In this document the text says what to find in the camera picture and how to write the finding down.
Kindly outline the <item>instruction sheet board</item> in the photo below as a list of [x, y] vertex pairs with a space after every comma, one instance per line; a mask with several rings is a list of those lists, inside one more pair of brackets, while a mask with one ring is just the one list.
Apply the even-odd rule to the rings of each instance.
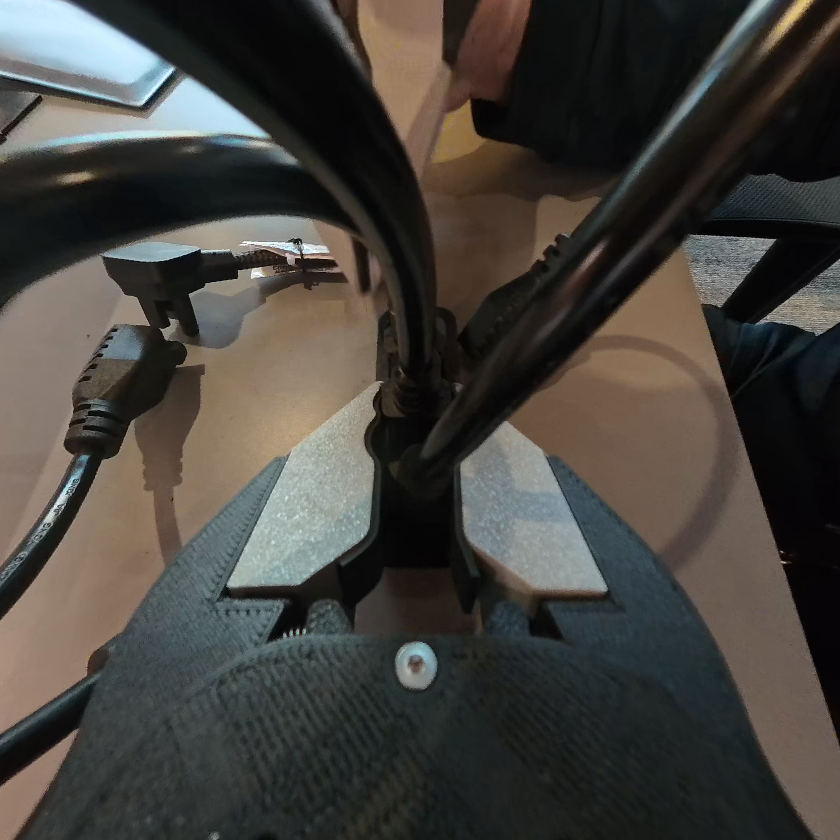
[[70, 2], [1, 2], [8, 90], [147, 110], [182, 78], [154, 52]]

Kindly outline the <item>black plug with braided cable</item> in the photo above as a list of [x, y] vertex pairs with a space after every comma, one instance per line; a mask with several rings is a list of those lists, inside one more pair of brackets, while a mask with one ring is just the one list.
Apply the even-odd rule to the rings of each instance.
[[190, 338], [200, 331], [191, 295], [206, 285], [235, 280], [241, 272], [256, 271], [257, 277], [289, 280], [308, 290], [323, 282], [346, 281], [339, 265], [332, 271], [264, 274], [249, 266], [247, 255], [156, 241], [114, 249], [101, 261], [121, 292], [136, 298], [151, 327], [166, 329], [175, 321]]

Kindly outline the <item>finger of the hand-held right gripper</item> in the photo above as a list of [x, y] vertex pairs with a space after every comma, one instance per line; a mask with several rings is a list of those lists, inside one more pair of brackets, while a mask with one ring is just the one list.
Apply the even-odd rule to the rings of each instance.
[[419, 182], [446, 196], [467, 196], [456, 161], [433, 163], [453, 72], [445, 59], [445, 2], [370, 1], [367, 50], [374, 89], [385, 105]]

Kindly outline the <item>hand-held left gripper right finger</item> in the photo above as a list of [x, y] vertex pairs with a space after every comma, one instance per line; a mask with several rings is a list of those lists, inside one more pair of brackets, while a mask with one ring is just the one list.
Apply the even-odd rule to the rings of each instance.
[[458, 467], [464, 534], [490, 588], [536, 612], [608, 593], [548, 456], [505, 422]]

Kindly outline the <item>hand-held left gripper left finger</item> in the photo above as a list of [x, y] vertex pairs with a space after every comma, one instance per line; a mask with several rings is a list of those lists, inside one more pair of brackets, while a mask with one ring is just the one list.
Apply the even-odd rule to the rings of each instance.
[[227, 581], [231, 596], [343, 599], [338, 561], [371, 530], [375, 462], [365, 434], [381, 385], [291, 450]]

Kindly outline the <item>black office chair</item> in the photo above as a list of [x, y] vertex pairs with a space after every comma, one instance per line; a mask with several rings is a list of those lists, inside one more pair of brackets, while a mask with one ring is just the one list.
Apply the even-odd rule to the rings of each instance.
[[695, 279], [738, 322], [756, 324], [838, 269], [839, 178], [793, 182], [751, 175], [683, 248]]

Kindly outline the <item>person's right hand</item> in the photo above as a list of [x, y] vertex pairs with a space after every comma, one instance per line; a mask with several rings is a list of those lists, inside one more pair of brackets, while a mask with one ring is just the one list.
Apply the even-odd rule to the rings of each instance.
[[448, 111], [467, 101], [508, 99], [531, 1], [479, 1], [460, 41], [448, 90]]

